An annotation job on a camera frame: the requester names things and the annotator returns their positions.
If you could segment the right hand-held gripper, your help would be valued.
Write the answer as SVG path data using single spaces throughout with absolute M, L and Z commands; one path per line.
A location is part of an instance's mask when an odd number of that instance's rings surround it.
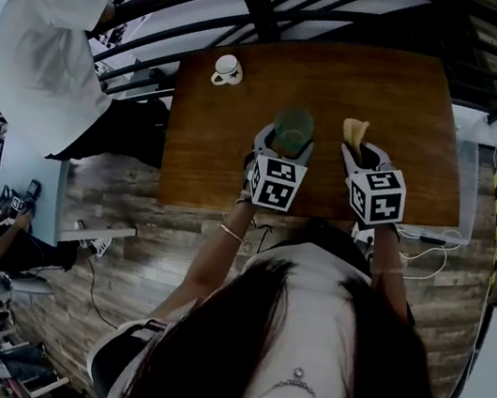
M 344 176 L 350 184 L 350 204 L 358 220 L 367 226 L 400 223 L 407 189 L 403 173 L 391 170 L 387 153 L 370 143 L 362 146 L 360 166 L 371 172 L 358 173 L 356 150 L 348 143 L 340 147 Z

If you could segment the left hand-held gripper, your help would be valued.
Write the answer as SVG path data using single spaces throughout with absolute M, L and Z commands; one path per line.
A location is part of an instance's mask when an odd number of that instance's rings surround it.
M 271 157 L 279 156 L 272 148 L 276 134 L 271 123 L 254 137 L 245 191 L 256 206 L 288 212 L 307 174 L 308 167 L 304 165 L 309 165 L 314 141 L 309 141 L 294 160 L 289 161 Z

